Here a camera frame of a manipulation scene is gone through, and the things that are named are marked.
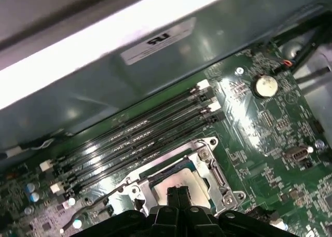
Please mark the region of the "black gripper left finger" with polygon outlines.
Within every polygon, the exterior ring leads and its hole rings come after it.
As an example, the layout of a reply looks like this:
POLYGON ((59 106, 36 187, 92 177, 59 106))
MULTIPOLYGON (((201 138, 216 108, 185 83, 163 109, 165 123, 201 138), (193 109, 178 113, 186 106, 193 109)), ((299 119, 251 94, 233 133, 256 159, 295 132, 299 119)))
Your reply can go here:
POLYGON ((178 188, 167 189, 167 205, 151 209, 148 216, 126 211, 80 233, 78 236, 177 236, 179 218, 178 188))

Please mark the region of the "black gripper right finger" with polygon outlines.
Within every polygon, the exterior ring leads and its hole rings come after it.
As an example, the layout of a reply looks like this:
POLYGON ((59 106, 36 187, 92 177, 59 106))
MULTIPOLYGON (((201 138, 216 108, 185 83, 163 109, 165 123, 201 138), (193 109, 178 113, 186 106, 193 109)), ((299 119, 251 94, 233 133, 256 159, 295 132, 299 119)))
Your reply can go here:
POLYGON ((236 211, 226 211, 214 217, 208 209, 191 204, 187 186, 179 187, 178 195, 189 236, 292 236, 267 222, 236 211))

